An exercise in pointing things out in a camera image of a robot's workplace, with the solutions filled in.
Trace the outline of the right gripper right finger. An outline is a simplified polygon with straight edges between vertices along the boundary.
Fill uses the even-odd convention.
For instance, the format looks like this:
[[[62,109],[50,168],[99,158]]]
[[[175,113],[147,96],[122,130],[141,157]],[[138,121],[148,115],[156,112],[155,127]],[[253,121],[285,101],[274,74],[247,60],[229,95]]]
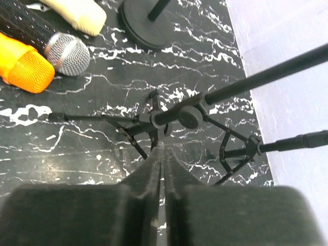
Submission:
[[[161,148],[168,245],[326,245],[304,195],[286,186],[207,185]]]

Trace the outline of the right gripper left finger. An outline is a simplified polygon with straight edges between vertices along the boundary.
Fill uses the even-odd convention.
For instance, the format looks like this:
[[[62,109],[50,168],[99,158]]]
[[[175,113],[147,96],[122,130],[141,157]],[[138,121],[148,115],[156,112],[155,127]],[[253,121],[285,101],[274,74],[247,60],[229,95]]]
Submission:
[[[24,184],[1,209],[1,245],[156,245],[163,149],[117,184]]]

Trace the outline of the silver mesh studio microphone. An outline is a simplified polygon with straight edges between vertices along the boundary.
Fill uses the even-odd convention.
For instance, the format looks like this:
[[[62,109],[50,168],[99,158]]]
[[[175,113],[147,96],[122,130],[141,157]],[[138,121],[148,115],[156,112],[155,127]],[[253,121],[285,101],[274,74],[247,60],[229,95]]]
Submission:
[[[20,1],[1,1],[1,31],[37,49],[66,76],[80,76],[89,66],[90,52],[80,38],[55,29]]]

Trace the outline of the orange microphone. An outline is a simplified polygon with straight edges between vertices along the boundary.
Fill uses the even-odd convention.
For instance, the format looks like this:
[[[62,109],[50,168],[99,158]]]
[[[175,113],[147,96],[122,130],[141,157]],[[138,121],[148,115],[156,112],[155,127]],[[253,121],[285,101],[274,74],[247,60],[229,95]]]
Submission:
[[[54,75],[53,66],[35,48],[1,34],[1,78],[5,83],[38,94]]]

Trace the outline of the cream mic round stand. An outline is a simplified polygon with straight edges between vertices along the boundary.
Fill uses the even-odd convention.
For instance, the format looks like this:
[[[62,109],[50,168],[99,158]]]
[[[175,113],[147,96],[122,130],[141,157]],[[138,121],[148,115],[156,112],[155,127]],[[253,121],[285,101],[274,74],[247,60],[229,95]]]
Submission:
[[[173,28],[165,13],[169,1],[124,0],[118,20],[128,38],[145,50],[159,51],[172,43]]]

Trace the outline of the cream microphone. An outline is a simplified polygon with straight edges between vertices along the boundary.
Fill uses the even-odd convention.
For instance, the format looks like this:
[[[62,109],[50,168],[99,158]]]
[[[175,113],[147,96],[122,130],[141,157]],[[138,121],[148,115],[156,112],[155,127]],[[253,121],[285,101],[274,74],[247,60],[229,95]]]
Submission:
[[[95,1],[41,0],[53,9],[75,30],[89,36],[98,36],[106,22],[107,14]]]

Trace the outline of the black tripod mic stand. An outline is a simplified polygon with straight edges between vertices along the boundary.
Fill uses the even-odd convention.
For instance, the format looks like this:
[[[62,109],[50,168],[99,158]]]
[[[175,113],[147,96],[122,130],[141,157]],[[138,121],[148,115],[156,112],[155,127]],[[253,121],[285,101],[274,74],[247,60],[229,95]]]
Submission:
[[[290,151],[298,149],[311,149],[327,145],[327,130],[312,132],[307,134],[297,135],[291,138],[285,138],[272,143],[262,143],[259,138],[251,136],[249,138],[240,138],[245,144],[244,148],[236,150],[226,150],[231,131],[227,131],[224,135],[223,142],[219,150],[219,161],[226,171],[226,175],[223,176],[216,185],[221,185],[230,179],[236,172],[243,168],[247,163],[253,162],[255,155],[261,155],[266,152],[274,151]],[[243,159],[239,161],[239,164],[231,168],[227,163],[229,158],[242,157]]]

